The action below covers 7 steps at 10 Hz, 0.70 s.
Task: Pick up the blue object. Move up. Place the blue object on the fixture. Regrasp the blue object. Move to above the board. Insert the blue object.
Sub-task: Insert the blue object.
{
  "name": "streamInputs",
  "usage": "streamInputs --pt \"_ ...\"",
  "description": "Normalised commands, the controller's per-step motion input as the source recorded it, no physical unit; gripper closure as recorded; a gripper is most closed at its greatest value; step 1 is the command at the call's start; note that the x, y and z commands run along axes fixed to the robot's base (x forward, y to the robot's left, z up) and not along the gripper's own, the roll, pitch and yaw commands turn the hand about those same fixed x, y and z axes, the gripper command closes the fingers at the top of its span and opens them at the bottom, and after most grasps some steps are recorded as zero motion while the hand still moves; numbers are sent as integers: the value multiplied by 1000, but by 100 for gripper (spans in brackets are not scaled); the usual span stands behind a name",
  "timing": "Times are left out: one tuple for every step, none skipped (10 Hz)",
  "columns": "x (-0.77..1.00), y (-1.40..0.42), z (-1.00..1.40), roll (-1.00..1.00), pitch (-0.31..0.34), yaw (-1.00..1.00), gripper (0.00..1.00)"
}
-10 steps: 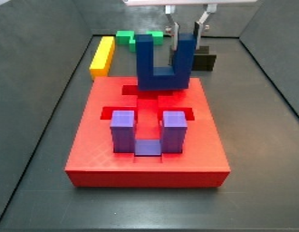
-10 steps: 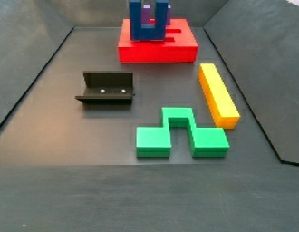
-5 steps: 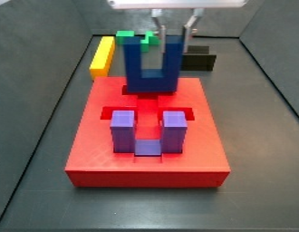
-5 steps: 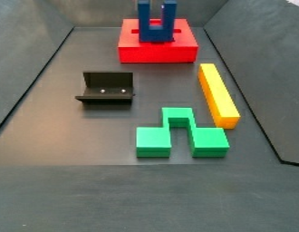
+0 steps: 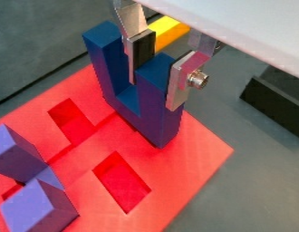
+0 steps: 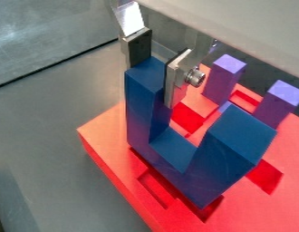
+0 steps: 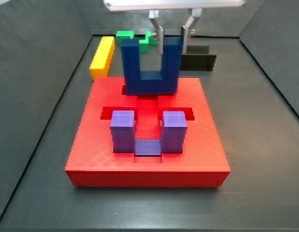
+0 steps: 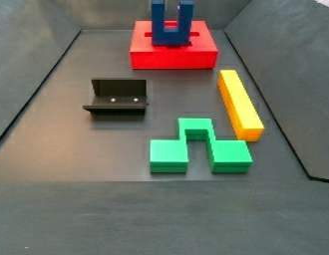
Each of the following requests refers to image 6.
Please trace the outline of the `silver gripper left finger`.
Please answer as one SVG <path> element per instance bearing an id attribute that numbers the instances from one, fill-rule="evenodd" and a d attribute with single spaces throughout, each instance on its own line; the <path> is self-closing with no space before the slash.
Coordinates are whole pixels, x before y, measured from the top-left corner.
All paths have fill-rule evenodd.
<path id="1" fill-rule="evenodd" d="M 150 57 L 152 30 L 144 24 L 134 0 L 110 0 L 110 10 L 120 26 L 118 38 L 126 67 L 132 68 Z"/>

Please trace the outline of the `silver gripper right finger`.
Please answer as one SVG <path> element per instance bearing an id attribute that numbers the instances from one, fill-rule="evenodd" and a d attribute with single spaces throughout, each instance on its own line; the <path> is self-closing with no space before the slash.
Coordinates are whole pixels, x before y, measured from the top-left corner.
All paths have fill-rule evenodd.
<path id="1" fill-rule="evenodd" d="M 214 39 L 194 30 L 186 30 L 184 36 L 185 48 L 165 64 L 164 71 L 164 105 L 173 107 L 185 98 L 188 87 L 198 88 L 205 74 L 200 63 L 209 55 Z"/>

